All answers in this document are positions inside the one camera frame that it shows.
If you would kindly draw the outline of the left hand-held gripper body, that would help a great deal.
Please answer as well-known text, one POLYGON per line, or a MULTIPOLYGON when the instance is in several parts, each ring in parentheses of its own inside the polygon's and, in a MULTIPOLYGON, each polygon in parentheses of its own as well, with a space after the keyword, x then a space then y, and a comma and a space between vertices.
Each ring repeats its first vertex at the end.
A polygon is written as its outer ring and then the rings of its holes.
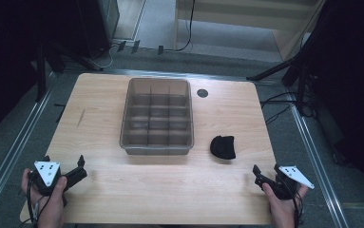
POLYGON ((61 173, 60 163, 56 161, 36 161, 34 167, 35 169, 30 178, 33 180, 36 189, 42 196, 50 196, 61 177, 67 179, 67 185, 64 192, 87 177, 83 161, 66 174, 61 173))

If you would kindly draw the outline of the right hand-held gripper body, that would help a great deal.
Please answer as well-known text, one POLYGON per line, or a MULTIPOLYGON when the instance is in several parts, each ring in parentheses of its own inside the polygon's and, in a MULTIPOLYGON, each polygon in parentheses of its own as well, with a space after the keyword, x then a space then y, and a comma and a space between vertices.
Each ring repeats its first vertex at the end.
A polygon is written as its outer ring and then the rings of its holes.
POLYGON ((274 180, 261 174, 260 179, 255 179, 255 184, 263 189, 262 185, 268 183, 279 200, 292 200, 299 184, 315 188, 296 166, 280 166, 279 170, 281 174, 276 173, 274 180))

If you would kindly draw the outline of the black sock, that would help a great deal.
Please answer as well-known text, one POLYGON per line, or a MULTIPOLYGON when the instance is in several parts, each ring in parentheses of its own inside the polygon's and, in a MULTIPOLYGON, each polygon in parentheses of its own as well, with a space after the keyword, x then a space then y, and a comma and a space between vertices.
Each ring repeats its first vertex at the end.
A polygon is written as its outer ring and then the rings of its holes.
POLYGON ((210 143, 210 152, 217 158, 233 160, 236 157, 233 136, 217 136, 210 143))

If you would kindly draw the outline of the clear divided plastic storage box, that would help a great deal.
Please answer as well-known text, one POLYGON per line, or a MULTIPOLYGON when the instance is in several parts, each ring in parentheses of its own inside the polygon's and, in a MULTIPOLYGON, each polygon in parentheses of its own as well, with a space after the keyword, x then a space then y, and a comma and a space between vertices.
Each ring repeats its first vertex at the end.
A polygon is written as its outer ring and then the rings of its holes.
POLYGON ((120 146, 129 155, 186 155, 194 146, 191 87, 184 79, 128 83, 120 146))

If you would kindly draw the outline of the person's right hand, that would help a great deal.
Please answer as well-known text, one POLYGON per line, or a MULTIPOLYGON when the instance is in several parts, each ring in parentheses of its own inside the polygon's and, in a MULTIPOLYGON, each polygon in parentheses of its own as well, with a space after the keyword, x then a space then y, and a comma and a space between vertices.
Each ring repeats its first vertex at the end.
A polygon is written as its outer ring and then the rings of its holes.
POLYGON ((297 228, 299 207, 308 192, 308 187, 301 185, 297 190, 295 200, 278 199, 268 183, 264 183, 262 188, 269 201, 273 226, 275 228, 297 228))

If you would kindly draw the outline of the person's left hand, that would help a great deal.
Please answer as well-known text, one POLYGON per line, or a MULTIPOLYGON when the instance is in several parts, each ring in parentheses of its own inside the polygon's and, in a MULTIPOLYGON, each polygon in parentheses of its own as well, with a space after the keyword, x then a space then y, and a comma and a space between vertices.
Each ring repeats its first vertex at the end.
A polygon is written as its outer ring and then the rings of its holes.
POLYGON ((46 197, 42 196, 36 187, 30 183, 29 168, 26 168, 22 175, 21 189, 30 204, 30 213, 36 219, 37 228, 62 228, 64 226, 64 189, 67 185, 67 179, 61 177, 53 193, 46 197))

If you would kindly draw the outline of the black metal stand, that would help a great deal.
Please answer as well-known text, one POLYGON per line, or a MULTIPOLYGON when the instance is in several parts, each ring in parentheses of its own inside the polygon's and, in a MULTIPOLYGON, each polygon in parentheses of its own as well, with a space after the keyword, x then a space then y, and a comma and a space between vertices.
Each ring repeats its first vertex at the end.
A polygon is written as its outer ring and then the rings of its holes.
POLYGON ((37 48, 37 98, 36 101, 40 102, 46 94, 46 65, 45 65, 45 54, 44 46, 42 43, 39 44, 37 48))

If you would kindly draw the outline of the dark curtain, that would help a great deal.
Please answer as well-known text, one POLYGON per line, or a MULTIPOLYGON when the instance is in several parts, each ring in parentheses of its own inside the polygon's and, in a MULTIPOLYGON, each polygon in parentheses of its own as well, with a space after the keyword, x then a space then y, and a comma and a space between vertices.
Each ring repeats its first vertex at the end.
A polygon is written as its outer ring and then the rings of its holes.
POLYGON ((341 133, 336 152, 364 173, 364 0, 328 0, 317 27, 313 89, 341 133))
POLYGON ((41 71, 31 63, 49 63, 62 71, 50 22, 60 0, 0 0, 0 123, 34 85, 41 71))

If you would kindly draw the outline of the black tripod stand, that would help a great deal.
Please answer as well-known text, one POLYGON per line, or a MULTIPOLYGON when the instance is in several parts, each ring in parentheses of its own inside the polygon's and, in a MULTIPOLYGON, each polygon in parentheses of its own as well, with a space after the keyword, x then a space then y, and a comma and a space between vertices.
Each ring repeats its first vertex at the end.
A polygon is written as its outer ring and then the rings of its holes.
POLYGON ((310 75, 309 58, 312 48, 315 46, 318 36, 318 31, 315 28, 307 37, 305 43, 301 46, 298 53, 292 58, 284 61, 281 64, 271 67, 256 76, 247 77, 248 81, 261 81, 277 72, 287 69, 283 75, 281 82, 284 86, 292 86, 295 81, 298 81, 297 95, 295 106, 300 115, 304 115, 304 95, 306 78, 310 75))

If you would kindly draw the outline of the black cabinet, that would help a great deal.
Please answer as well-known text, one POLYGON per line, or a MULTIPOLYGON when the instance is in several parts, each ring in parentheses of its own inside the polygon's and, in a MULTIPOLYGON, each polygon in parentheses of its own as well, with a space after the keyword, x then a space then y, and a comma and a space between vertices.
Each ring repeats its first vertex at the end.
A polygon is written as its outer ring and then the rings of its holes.
POLYGON ((82 44, 88 58, 97 58, 109 50, 115 34, 120 12, 117 0, 77 0, 80 16, 82 44))

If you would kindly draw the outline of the light wooden furniture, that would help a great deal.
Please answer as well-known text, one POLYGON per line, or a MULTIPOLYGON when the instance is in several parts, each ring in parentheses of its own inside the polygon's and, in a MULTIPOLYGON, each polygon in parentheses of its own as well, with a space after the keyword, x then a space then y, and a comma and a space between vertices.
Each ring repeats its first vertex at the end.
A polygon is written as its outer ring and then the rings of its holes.
POLYGON ((326 0, 175 0, 174 48, 178 21, 193 19, 225 25, 271 29, 283 60, 293 57, 326 0))

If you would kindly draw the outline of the silver metal floor rail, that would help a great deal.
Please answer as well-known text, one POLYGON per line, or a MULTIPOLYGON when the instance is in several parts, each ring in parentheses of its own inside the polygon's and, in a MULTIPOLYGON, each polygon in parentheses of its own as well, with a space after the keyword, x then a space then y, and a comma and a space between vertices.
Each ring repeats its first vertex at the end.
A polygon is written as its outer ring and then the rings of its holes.
POLYGON ((183 72, 167 72, 167 71, 151 71, 151 70, 134 70, 134 69, 114 69, 106 70, 107 74, 127 75, 136 77, 161 77, 161 78, 184 78, 184 79, 202 79, 202 80, 217 80, 217 81, 231 81, 231 82, 245 82, 249 81, 245 76, 224 76, 224 75, 211 75, 200 73, 183 73, 183 72))
POLYGON ((50 72, 47 76, 47 91, 41 100, 37 101, 34 97, 37 95, 37 87, 32 88, 0 123, 0 194, 44 112, 51 91, 59 78, 58 73, 50 72))
POLYGON ((310 163, 316 173, 316 179, 319 189, 323 194, 327 208, 332 217, 335 228, 349 228, 345 214, 335 193, 335 189, 327 175, 321 158, 318 155, 318 150, 311 136, 310 130, 305 122, 305 119, 300 116, 295 107, 292 108, 292 114, 297 125, 297 129, 304 143, 306 152, 310 159, 310 163))

